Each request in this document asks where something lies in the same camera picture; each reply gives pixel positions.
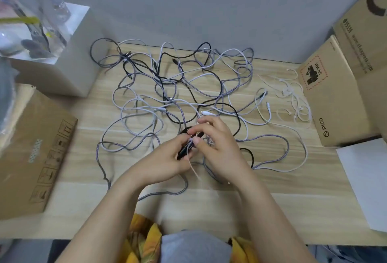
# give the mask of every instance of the gray cloth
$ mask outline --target gray cloth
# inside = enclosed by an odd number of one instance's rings
[[[161,263],[228,263],[232,247],[203,231],[161,237]]]

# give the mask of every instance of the right hand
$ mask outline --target right hand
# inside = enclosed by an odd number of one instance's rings
[[[215,146],[210,147],[203,139],[193,137],[196,148],[211,162],[216,173],[235,184],[236,178],[250,168],[230,129],[217,116],[202,116],[197,122],[199,124],[190,128],[187,133],[193,135],[204,132]]]

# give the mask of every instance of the left hand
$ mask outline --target left hand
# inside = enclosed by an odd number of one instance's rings
[[[162,143],[152,153],[130,167],[127,171],[128,174],[136,179],[139,186],[147,186],[166,181],[177,174],[186,172],[191,168],[188,159],[193,156],[194,152],[189,152],[180,161],[177,160],[177,154],[189,138],[191,136],[188,134],[179,134]]]

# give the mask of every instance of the white paper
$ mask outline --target white paper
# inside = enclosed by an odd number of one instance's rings
[[[387,144],[375,139],[336,151],[370,228],[387,232]]]

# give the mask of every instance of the cable connector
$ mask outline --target cable connector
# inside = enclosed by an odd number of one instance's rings
[[[213,113],[211,113],[210,111],[202,111],[202,114],[203,114],[203,115],[212,115],[212,116],[216,116],[216,114],[213,114]]]

